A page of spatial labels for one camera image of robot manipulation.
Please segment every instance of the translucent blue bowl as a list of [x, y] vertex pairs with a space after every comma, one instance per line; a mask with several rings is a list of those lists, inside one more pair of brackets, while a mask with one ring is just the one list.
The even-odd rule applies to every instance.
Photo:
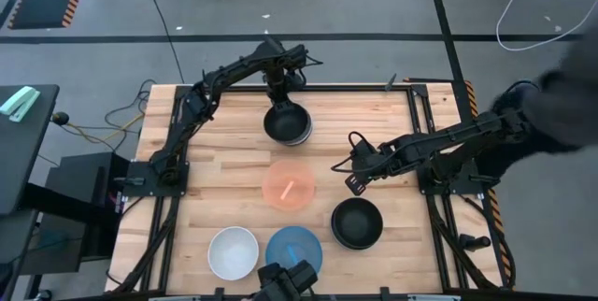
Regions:
[[288, 226], [278, 230], [265, 249], [267, 265], [278, 263], [291, 268], [302, 260], [310, 263], [316, 273], [321, 269], [321, 244], [316, 236], [301, 226]]

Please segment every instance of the wooden table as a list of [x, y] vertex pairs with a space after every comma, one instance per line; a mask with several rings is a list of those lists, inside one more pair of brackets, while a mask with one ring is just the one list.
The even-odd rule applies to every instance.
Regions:
[[[164, 144], [175, 87], [153, 86], [138, 160], [148, 160]], [[436, 129], [458, 122], [450, 84], [431, 83], [427, 87]], [[377, 205], [384, 219], [383, 234], [374, 247], [346, 250], [336, 243], [330, 230], [333, 209], [352, 196], [344, 183], [346, 174], [330, 170], [349, 154], [348, 132], [363, 133], [375, 146], [413, 133], [405, 93], [302, 92], [291, 97], [309, 111], [314, 122], [312, 136], [299, 147], [281, 146], [264, 132], [263, 115], [270, 108], [264, 93], [226, 93], [215, 120], [191, 140], [189, 188], [180, 203], [167, 294], [213, 294], [216, 287], [224, 287], [226, 294], [257, 291], [257, 268], [264, 265], [266, 244], [278, 229], [289, 225], [308, 228], [321, 242], [323, 265], [314, 286], [317, 294], [377, 294], [380, 286], [390, 287], [393, 294], [441, 292], [428, 210], [414, 172], [372, 182], [363, 194]], [[423, 113], [421, 103], [418, 107]], [[294, 213], [270, 208], [261, 193], [268, 166], [289, 158], [310, 164], [317, 185], [313, 202]], [[460, 233], [489, 235], [488, 225], [477, 211], [459, 197], [452, 198], [452, 205]], [[117, 280], [125, 278], [147, 246], [153, 207], [154, 198], [147, 197], [121, 223], [110, 268]], [[247, 277], [225, 281], [210, 271], [206, 255], [211, 238], [233, 225], [246, 227], [256, 236], [261, 255]], [[448, 246], [445, 251], [451, 284], [457, 287]], [[470, 255], [491, 281], [501, 283], [492, 247]], [[158, 254], [150, 287], [157, 286], [161, 261]], [[114, 287], [114, 283], [107, 283], [108, 290]]]

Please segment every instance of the orange bowl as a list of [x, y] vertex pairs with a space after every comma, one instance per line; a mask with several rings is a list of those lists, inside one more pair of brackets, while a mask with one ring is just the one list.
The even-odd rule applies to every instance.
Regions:
[[270, 165], [263, 179], [263, 200], [284, 210], [296, 211], [307, 205], [314, 197], [316, 181], [309, 165], [282, 160]]

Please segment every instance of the gray floor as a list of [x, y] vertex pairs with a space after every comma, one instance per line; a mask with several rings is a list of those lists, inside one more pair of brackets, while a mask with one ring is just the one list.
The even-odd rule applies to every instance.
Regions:
[[[508, 0], [444, 0], [453, 34], [492, 34]], [[593, 0], [518, 0], [504, 21], [503, 33], [554, 34], [555, 26], [576, 24]], [[433, 0], [158, 0], [174, 35], [293, 33], [438, 34]], [[11, 31], [0, 36], [162, 35], [151, 0], [81, 0], [68, 29]], [[284, 43], [291, 46], [295, 43]], [[450, 79], [441, 42], [307, 41], [325, 65], [306, 71], [310, 82], [386, 81], [399, 78]], [[515, 43], [523, 46], [528, 43]], [[185, 79], [251, 52], [256, 43], [177, 43]], [[478, 104], [517, 79], [532, 79], [555, 66], [566, 49], [556, 43], [525, 52], [502, 50], [496, 43], [457, 43], [463, 75], [474, 82]], [[48, 44], [0, 46], [0, 83], [57, 83], [57, 110], [78, 124], [103, 125], [108, 110], [127, 105], [144, 79], [177, 83], [178, 72], [167, 44]], [[135, 111], [123, 113], [127, 122]], [[51, 126], [41, 153], [53, 160], [102, 151]], [[120, 154], [132, 158], [135, 139]], [[506, 235], [518, 264], [518, 290], [598, 295], [594, 282], [598, 255], [593, 227], [596, 150], [562, 157], [535, 156], [514, 166], [498, 188]], [[43, 184], [49, 164], [39, 160], [31, 181]], [[43, 286], [56, 299], [100, 294], [108, 262], [84, 264], [78, 274], [46, 276]]]

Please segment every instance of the green object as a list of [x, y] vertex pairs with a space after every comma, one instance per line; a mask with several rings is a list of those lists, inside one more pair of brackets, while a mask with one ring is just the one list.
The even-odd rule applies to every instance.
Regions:
[[0, 107], [0, 114], [10, 115], [12, 122], [21, 122], [38, 97], [39, 91], [23, 86]]

